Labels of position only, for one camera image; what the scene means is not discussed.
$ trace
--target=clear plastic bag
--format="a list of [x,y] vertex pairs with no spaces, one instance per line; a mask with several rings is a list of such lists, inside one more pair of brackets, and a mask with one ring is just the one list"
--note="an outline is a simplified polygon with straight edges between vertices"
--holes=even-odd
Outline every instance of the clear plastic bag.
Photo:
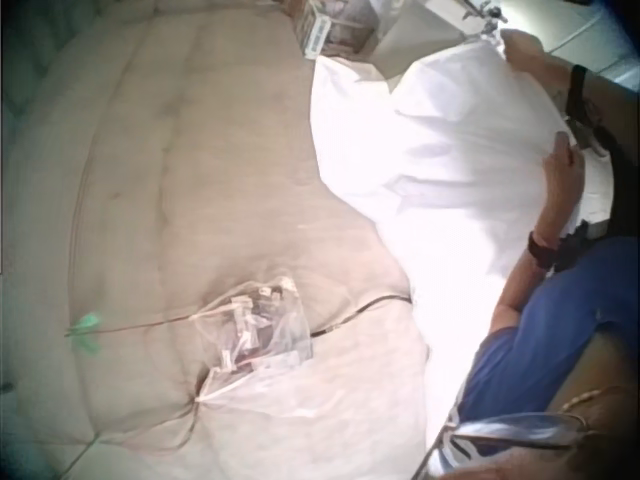
[[[246,283],[191,321],[210,368],[198,402],[274,413],[264,392],[282,387],[279,378],[313,356],[309,325],[289,277]],[[287,405],[282,400],[281,406]]]

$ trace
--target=wristwatch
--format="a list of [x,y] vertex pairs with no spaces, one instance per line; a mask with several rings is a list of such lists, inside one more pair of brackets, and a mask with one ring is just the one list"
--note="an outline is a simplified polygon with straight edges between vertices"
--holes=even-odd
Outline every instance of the wristwatch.
[[536,265],[543,270],[551,270],[556,263],[558,251],[553,248],[543,247],[538,245],[533,238],[533,232],[529,234],[529,244],[527,250],[531,256],[535,259]]

